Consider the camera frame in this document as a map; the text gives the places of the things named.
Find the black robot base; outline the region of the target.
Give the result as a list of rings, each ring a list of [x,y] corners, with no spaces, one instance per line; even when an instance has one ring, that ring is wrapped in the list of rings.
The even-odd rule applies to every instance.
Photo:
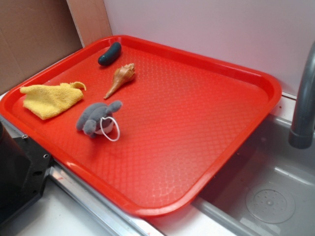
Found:
[[[42,197],[51,162],[51,154],[35,140],[13,138],[0,125],[1,225]]]

